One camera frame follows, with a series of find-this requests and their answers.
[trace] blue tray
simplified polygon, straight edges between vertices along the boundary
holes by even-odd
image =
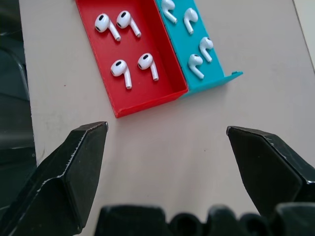
[[[155,1],[159,8],[160,15],[164,21],[166,30],[172,42],[178,61],[182,67],[184,76],[187,80],[189,91],[184,96],[207,90],[219,85],[223,85],[243,74],[242,72],[236,71],[233,72],[230,76],[225,76],[215,51],[215,42],[214,48],[210,51],[210,56],[213,59],[211,63],[208,63],[201,54],[199,50],[200,40],[203,37],[210,36],[208,35],[204,27],[194,0],[173,0],[175,3],[175,9],[170,12],[177,18],[177,24],[173,24],[164,16],[161,8],[162,0]],[[197,12],[199,18],[198,22],[191,23],[194,30],[193,35],[189,35],[184,25],[184,13],[190,7]],[[205,75],[203,80],[197,78],[188,67],[188,60],[191,54],[198,54],[203,59],[203,64],[201,66],[198,66],[198,69]]]

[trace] red tray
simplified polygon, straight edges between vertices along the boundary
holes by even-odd
[[[188,91],[181,67],[173,50],[155,0],[76,0],[83,25],[108,97],[117,118],[175,100]],[[131,27],[116,25],[119,13],[127,10],[141,30],[137,38]],[[95,20],[101,13],[109,16],[121,35],[115,41],[109,30],[99,33]],[[151,70],[140,70],[137,62],[144,53],[151,53],[157,65],[159,81],[154,82]],[[132,89],[125,88],[125,80],[114,77],[110,67],[119,59],[127,62]]]

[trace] white table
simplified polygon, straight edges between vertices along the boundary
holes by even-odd
[[[115,119],[75,1],[20,1],[36,155],[69,132],[109,122],[98,190],[83,236],[108,204],[154,204],[205,220],[213,204],[256,211],[225,134],[269,131],[315,166],[315,75],[290,0],[196,0],[227,74],[191,97]]]

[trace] wireless earbud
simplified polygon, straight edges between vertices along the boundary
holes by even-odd
[[[197,69],[197,65],[201,65],[203,63],[203,59],[198,56],[197,54],[192,54],[188,61],[188,66],[191,69],[191,71],[199,78],[203,79],[205,76],[200,72],[200,70]]]
[[[121,37],[118,31],[116,30],[115,26],[113,25],[113,23],[110,21],[109,17],[104,13],[100,14],[95,21],[95,29],[98,32],[103,33],[108,28],[112,32],[114,38],[117,41],[120,41]]]
[[[164,16],[170,20],[172,23],[176,24],[177,19],[175,16],[173,16],[169,11],[175,9],[175,3],[172,0],[162,0],[162,11],[164,13]]]
[[[124,60],[115,61],[112,67],[110,68],[110,70],[113,76],[115,77],[118,77],[124,74],[126,88],[127,89],[132,88],[130,72],[129,72],[127,63]]]
[[[158,81],[158,70],[153,60],[153,56],[150,53],[143,54],[138,60],[138,66],[141,70],[151,68],[152,77],[154,81]]]
[[[196,23],[198,21],[198,14],[194,9],[188,8],[184,14],[184,24],[189,34],[193,34],[193,28],[190,24],[191,21]]]
[[[203,37],[199,44],[199,49],[207,62],[212,62],[212,58],[206,49],[213,49],[213,42],[208,37]]]
[[[135,23],[135,21],[133,20],[133,18],[131,17],[131,14],[128,11],[122,11],[119,16],[117,17],[117,25],[124,29],[128,26],[131,26],[134,34],[140,38],[141,37],[141,32],[137,26],[137,24]]]

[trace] black object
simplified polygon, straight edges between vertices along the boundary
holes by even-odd
[[[4,216],[0,236],[80,233],[97,188],[106,131],[105,123],[73,131]],[[168,224],[158,207],[105,206],[95,236],[315,236],[313,167],[276,135],[240,127],[228,127],[227,135],[262,216],[237,219],[228,207],[214,206],[206,223],[180,213]]]
[[[315,202],[315,169],[277,135],[228,127],[243,184],[259,213],[279,203]]]
[[[96,193],[107,123],[83,125],[50,154],[0,221],[0,236],[72,236]]]

